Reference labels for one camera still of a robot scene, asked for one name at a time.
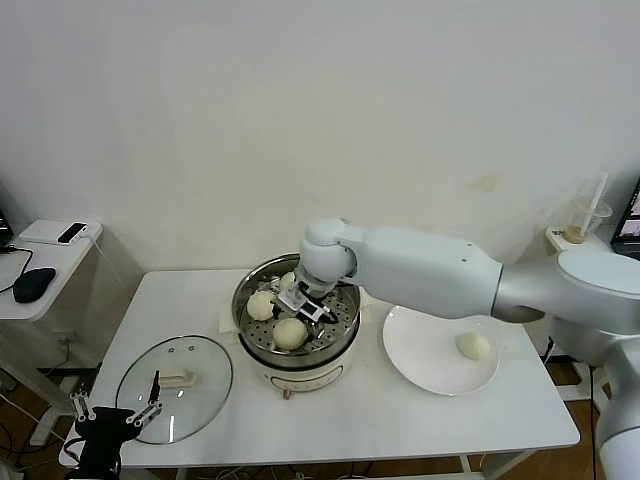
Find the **smartphone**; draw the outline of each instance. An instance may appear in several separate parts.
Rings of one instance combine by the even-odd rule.
[[[26,242],[73,245],[85,232],[86,223],[36,220],[20,234],[20,238]]]

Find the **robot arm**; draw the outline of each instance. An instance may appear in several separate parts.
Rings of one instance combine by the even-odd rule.
[[[501,271],[502,264],[464,240],[328,219],[307,229],[296,280],[316,298],[343,281],[381,300],[462,318],[491,314]]]
[[[612,406],[603,412],[597,435],[609,478],[637,477],[639,262],[578,249],[529,264],[502,265],[463,240],[327,219],[307,228],[295,275],[295,283],[280,292],[279,303],[311,321],[330,313],[322,298],[337,282],[443,318],[491,315],[522,323],[553,314],[560,346],[579,360],[604,364],[612,379]],[[622,457],[626,463],[621,465]]]

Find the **wooden floor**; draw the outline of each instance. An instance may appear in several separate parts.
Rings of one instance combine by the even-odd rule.
[[[578,379],[568,364],[554,364],[549,371],[557,385],[577,383]],[[23,406],[36,417],[40,417],[46,409],[45,403],[22,385],[10,393],[8,397]],[[580,443],[572,448],[541,451],[518,465],[502,477],[504,480],[591,480],[591,432],[590,432],[590,404],[588,401],[571,402],[569,411],[581,433]],[[10,460],[18,467],[25,468],[26,480],[61,480],[68,471],[57,462],[60,442],[53,443],[40,451],[34,447],[24,447],[25,440],[30,435],[34,422],[18,412],[11,405],[2,401],[0,404],[0,424],[11,433],[12,452]],[[70,419],[63,419],[56,427],[56,431],[64,436],[71,426]],[[7,456],[9,439],[6,432],[0,432],[0,449]],[[472,468],[478,469],[480,457],[471,458]],[[273,467],[247,467],[239,472],[238,480],[290,480],[295,478],[294,471],[303,473],[307,477],[320,479],[336,479],[343,475],[367,475],[369,477],[389,477],[402,475],[426,475],[434,473],[460,472],[457,458],[390,460],[380,462],[356,462],[309,464],[309,465],[278,465]],[[206,468],[192,469],[189,477],[192,479],[215,479],[221,469]],[[162,480],[175,478],[174,469],[153,470]],[[604,473],[598,464],[598,479],[604,480]]]

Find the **cable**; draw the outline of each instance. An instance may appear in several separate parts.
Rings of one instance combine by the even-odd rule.
[[[237,468],[234,468],[233,470],[223,470],[216,476],[216,480],[223,480],[224,478],[227,478],[232,475],[234,479],[239,480],[238,475],[236,475],[236,472],[239,472],[243,468],[244,467],[237,467]]]
[[[267,468],[267,466],[266,466],[266,465],[265,465],[265,466],[263,466],[263,467],[260,467],[256,472],[254,472],[254,473],[253,473],[253,475],[251,475],[251,476],[249,477],[249,480],[253,480],[255,477],[257,477],[258,475],[260,475],[260,474],[262,473],[262,471],[263,471],[265,468]]]
[[[589,366],[589,390],[591,394],[591,469],[593,470],[593,480],[598,479],[598,472],[596,470],[596,439],[594,435],[594,402],[593,402],[593,367]]]
[[[18,278],[20,278],[24,274],[24,271],[27,269],[29,262],[31,262],[31,259],[33,258],[33,250],[29,250],[28,248],[16,248],[15,245],[9,245],[7,247],[0,248],[0,253],[13,253],[13,252],[27,252],[29,254],[27,261],[24,262],[24,265],[22,265],[22,270],[20,271],[20,275],[18,275]],[[0,293],[4,293],[7,290],[11,290],[15,285],[15,283],[16,282],[14,280],[11,285],[9,285],[8,287],[4,287],[2,290],[0,290]]]
[[[76,452],[72,452],[71,450],[69,450],[69,447],[71,445],[75,445],[76,443],[80,443],[80,442],[84,442],[84,438],[82,437],[77,437],[77,438],[72,438],[71,440],[69,440],[67,443],[65,443],[62,446],[62,450],[64,450],[64,453],[66,453],[67,455],[69,455],[71,458],[73,458],[76,462],[80,463],[80,458],[78,457],[78,455],[76,454]]]
[[[547,350],[546,352],[544,352],[544,355],[542,356],[543,365],[547,364],[555,348],[556,348],[556,342],[551,337],[549,337],[549,343],[547,343]]]
[[[56,459],[53,460],[45,460],[44,462],[38,462],[38,463],[34,463],[33,465],[27,465],[26,467],[22,467],[22,468],[17,468],[16,472],[24,472],[25,470],[29,470],[30,468],[33,467],[39,467],[40,465],[44,465],[45,463],[53,463],[55,462]]]
[[[62,362],[60,362],[58,365],[56,365],[55,367],[52,367],[48,372],[46,372],[44,374],[45,377],[48,377],[49,375],[51,375],[51,372],[53,372],[55,369],[60,368],[62,365],[64,365],[65,363],[67,363],[69,361],[69,355],[71,353],[71,342],[67,343],[67,353],[64,357],[64,360]]]
[[[33,420],[34,422],[36,422],[38,425],[42,425],[43,427],[45,427],[47,430],[49,430],[49,432],[51,433],[51,435],[53,435],[54,437],[59,438],[60,440],[62,440],[64,442],[64,438],[62,438],[60,435],[58,435],[56,432],[53,431],[52,428],[50,428],[47,425],[43,425],[40,420],[38,420],[36,417],[34,417],[33,415],[31,415],[29,412],[27,412],[24,408],[22,408],[20,405],[16,405],[15,403],[13,403],[11,400],[9,400],[7,397],[5,397],[2,393],[0,393],[0,397],[4,398],[5,401],[7,403],[9,403],[10,405],[13,405],[15,408],[17,408],[18,410],[20,410],[22,413],[24,413],[27,417],[31,418],[31,420]]]
[[[96,247],[96,249],[98,250],[98,253],[100,254],[100,256],[102,257],[102,259],[105,261],[105,263],[107,264],[107,266],[109,267],[109,270],[111,270],[111,273],[113,274],[113,276],[116,278],[116,280],[118,281],[118,283],[120,284],[120,286],[124,289],[124,291],[127,291],[127,287],[124,286],[124,283],[122,282],[122,280],[120,279],[120,275],[118,275],[118,273],[116,272],[116,269],[113,268],[113,265],[111,264],[111,262],[109,261],[109,259],[106,257],[106,255],[104,254],[104,252],[102,251],[102,249],[100,248],[100,245],[98,245],[98,243],[95,241],[95,239],[91,236],[91,235],[85,235],[85,236],[81,236],[80,238],[88,238],[91,243],[93,243],[93,246]]]
[[[0,423],[0,428],[5,431],[7,437],[9,438],[9,452],[7,453],[7,458],[9,458],[13,454],[13,437],[11,436],[11,432],[9,431],[9,429],[5,427],[4,424]]]

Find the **power cord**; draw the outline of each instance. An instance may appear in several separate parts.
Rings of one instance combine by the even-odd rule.
[[[17,408],[18,410],[20,410],[22,413],[24,413],[27,417],[29,417],[31,420],[33,420],[34,422],[36,422],[38,425],[42,425],[42,422],[40,420],[38,420],[36,417],[34,417],[33,415],[31,415],[29,412],[27,412],[24,408],[22,408],[20,405],[17,405],[15,403],[13,403],[11,400],[9,400],[7,397],[4,396],[4,394],[0,393],[0,397],[4,398],[4,400],[9,404],[9,405],[13,405],[15,408]],[[49,430],[49,432],[51,433],[51,435],[53,435],[54,437],[62,440],[64,442],[64,438],[62,438],[60,435],[58,435],[56,432],[53,431],[53,429],[51,429],[49,426],[47,425],[42,425],[44,426],[47,430]]]
[[[7,427],[4,426],[4,424],[0,423],[0,428],[4,430],[4,432],[7,434],[7,438],[9,439],[9,451],[7,452],[6,457],[9,458],[13,454],[13,436],[11,436],[11,432]]]
[[[547,351],[544,352],[544,355],[542,356],[543,365],[547,364],[547,362],[551,358],[551,355],[553,355],[553,351],[555,349],[556,349],[556,342],[551,337],[549,337],[549,343],[547,343]]]
[[[598,471],[596,470],[596,439],[594,428],[594,401],[593,401],[593,367],[589,365],[589,391],[591,394],[591,469],[593,470],[593,480],[598,480]]]
[[[118,272],[116,272],[116,269],[113,267],[113,264],[109,261],[109,259],[104,254],[104,252],[100,248],[100,245],[98,245],[98,243],[95,241],[95,239],[90,234],[81,235],[80,238],[88,238],[89,241],[93,244],[93,246],[96,247],[96,250],[98,250],[98,253],[102,257],[102,259],[105,261],[107,266],[109,267],[109,270],[111,270],[111,273],[113,274],[115,279],[118,281],[118,283],[120,284],[120,286],[124,289],[124,291],[126,293],[127,292],[127,287],[124,286],[124,283],[123,283],[122,279],[120,278],[120,275],[118,275]],[[128,293],[127,293],[127,297],[129,297],[129,300],[133,300],[133,298]]]
[[[74,452],[72,450],[69,450],[69,447],[71,445],[75,445],[76,443],[80,443],[80,442],[84,442],[84,438],[76,437],[76,438],[72,438],[71,440],[69,440],[68,442],[66,442],[62,446],[62,450],[64,450],[64,453],[69,455],[71,458],[73,458],[78,463],[80,463],[80,457],[78,457],[76,452]],[[120,456],[118,456],[118,463],[120,463],[120,465],[122,465],[122,463],[120,461]]]
[[[27,266],[29,265],[29,262],[31,262],[31,259],[33,258],[33,250],[29,250],[28,248],[17,248],[15,245],[8,245],[6,247],[0,247],[0,254],[2,253],[14,253],[14,252],[26,252],[29,254],[29,257],[27,258],[27,261],[24,262],[24,265],[22,266],[22,270],[20,271],[20,275],[18,275],[18,278],[20,278],[20,276],[22,276],[25,272],[25,270],[27,269]],[[4,293],[8,290],[11,290],[13,288],[13,286],[15,285],[15,280],[14,282],[9,285],[8,287],[4,287],[2,290],[0,290],[0,293]]]
[[[49,369],[49,371],[47,371],[44,376],[48,377],[49,375],[51,375],[51,372],[53,372],[54,370],[56,370],[57,368],[60,368],[62,365],[64,365],[65,363],[67,363],[69,361],[69,356],[71,354],[71,342],[66,342],[65,343],[66,347],[67,347],[67,353],[64,356],[64,360],[62,362],[60,362],[59,364],[57,364],[55,367],[51,367]]]

